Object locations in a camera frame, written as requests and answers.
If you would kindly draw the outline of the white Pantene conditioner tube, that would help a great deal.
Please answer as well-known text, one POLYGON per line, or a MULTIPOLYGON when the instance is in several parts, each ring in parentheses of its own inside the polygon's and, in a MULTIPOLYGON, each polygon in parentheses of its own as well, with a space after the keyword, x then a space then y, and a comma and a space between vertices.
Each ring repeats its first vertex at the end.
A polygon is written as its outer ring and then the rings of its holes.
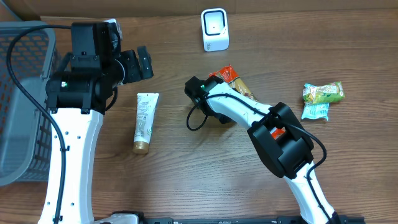
POLYGON ((147 154, 149 152, 158 99, 158 93, 137 94, 136 128, 132 149, 135 154, 147 154))

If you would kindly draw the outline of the red spaghetti packet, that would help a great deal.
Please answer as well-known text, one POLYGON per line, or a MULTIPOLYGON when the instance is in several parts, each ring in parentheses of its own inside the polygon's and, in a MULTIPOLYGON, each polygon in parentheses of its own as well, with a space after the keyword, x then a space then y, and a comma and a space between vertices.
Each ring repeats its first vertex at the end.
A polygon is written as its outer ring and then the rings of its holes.
POLYGON ((205 80, 210 108, 248 130, 254 122, 267 116, 271 105, 257 101, 231 65, 209 74, 205 80))

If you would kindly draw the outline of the mint green wipes packet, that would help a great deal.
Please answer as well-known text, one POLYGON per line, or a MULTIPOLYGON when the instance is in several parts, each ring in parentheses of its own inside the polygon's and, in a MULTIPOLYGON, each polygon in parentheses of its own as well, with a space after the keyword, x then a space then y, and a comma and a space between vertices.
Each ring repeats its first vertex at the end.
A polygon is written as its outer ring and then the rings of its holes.
POLYGON ((329 107, 329 103, 321 103, 315 105, 305 104, 301 119, 325 119, 326 121, 328 121, 329 107))

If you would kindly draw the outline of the green yellow snack packet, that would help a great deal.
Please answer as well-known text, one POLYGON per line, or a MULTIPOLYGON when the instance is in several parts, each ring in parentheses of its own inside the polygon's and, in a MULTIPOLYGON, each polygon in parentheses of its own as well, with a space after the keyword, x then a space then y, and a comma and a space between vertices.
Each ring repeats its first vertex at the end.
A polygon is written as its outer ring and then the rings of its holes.
POLYGON ((306 104, 336 103, 345 98, 341 82, 332 82, 323 86, 304 84, 302 92, 306 104))

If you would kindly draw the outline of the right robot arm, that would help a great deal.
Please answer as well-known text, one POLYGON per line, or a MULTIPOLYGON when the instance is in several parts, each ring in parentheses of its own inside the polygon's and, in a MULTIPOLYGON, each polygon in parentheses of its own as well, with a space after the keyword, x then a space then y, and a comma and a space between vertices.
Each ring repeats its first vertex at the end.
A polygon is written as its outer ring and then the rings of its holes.
POLYGON ((306 131, 284 103, 275 106, 254 101, 218 77, 201 80, 192 77, 185 83, 185 94, 206 117, 221 123, 234 121, 245 128, 265 167, 289 185, 307 223, 339 223, 340 218, 317 180, 315 169, 326 159, 323 153, 314 162, 312 150, 323 143, 306 131))

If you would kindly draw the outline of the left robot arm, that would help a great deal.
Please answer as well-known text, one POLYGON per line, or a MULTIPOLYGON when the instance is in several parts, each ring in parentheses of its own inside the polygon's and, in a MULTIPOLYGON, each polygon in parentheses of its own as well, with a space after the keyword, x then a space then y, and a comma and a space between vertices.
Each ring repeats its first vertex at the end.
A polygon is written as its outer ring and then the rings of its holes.
POLYGON ((52 152, 40 223, 94 223, 91 203, 96 142, 119 85, 153 77, 145 46, 121 50, 115 19, 74 22, 72 51, 45 91, 52 125, 52 152))

